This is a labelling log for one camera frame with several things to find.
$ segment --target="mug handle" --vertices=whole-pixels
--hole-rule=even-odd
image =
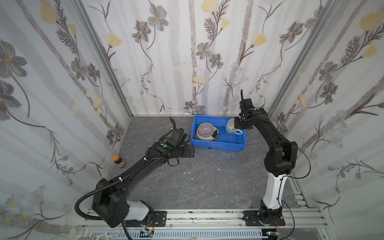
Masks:
[[[243,131],[242,131],[241,129],[238,129],[236,132],[234,132],[234,134],[242,135],[242,134],[243,134]]]

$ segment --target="metal corner post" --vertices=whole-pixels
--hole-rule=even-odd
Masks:
[[[107,75],[111,79],[111,84],[112,84],[113,88],[115,89],[115,92],[116,92],[121,104],[123,105],[123,108],[124,108],[126,114],[130,118],[133,117],[133,113],[132,113],[131,109],[129,108],[127,101],[125,100],[125,96],[124,96],[124,94],[123,94],[123,92],[119,86],[119,82],[116,79],[115,74],[113,73],[112,67],[109,63],[108,57],[106,56],[103,45],[101,44],[98,36],[96,35],[96,31],[93,28],[91,20],[90,20],[88,14],[84,8],[82,1],[81,0],[71,0],[71,2],[72,2],[73,6],[76,10],[77,15],[79,16],[80,20],[82,21],[83,26],[86,29],[87,35],[90,38],[91,43],[92,43],[97,55],[99,56],[99,58],[103,64],[104,69],[107,71]]]
[[[340,0],[328,0],[327,4],[324,7],[324,10],[320,14],[319,20],[316,22],[315,26],[313,27],[311,34],[309,35],[298,57],[296,58],[296,61],[293,64],[290,72],[288,73],[285,81],[283,82],[280,90],[278,91],[276,98],[273,100],[270,110],[268,111],[269,117],[274,115],[274,113],[277,111],[278,105],[283,100],[283,97],[285,96],[286,92],[291,86],[291,83],[295,79],[296,74],[298,73],[305,59],[308,57],[309,53],[314,47],[316,40],[320,36],[321,32],[326,27],[328,20],[331,18],[332,14],[336,10],[336,7],[339,4],[339,2]]]

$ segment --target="blue plastic bin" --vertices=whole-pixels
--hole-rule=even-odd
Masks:
[[[230,119],[231,118],[195,115],[195,119],[192,123],[191,129],[192,144],[195,145],[195,147],[241,152],[247,145],[247,142],[245,140],[245,138],[247,137],[247,133],[245,132],[245,130],[243,130],[242,135],[227,133],[225,131],[225,127]],[[220,135],[216,142],[196,139],[196,129],[203,122],[211,123],[219,131]]]

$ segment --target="cup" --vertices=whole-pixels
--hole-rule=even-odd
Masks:
[[[214,134],[215,127],[208,122],[204,122],[199,125],[197,131],[202,137],[209,138],[212,137],[212,135]]]
[[[237,134],[237,135],[243,134],[243,131],[241,129],[235,128],[235,119],[234,118],[232,118],[231,120],[228,121],[228,123],[225,127],[225,130],[229,134],[233,134],[233,133]]]

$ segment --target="wallpaper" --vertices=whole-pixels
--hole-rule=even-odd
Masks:
[[[384,3],[341,1],[272,118],[310,157],[300,183],[337,239],[384,233],[383,66]]]
[[[134,114],[268,109],[326,1],[83,0]]]
[[[75,239],[129,118],[69,1],[2,1],[0,29],[1,237]]]

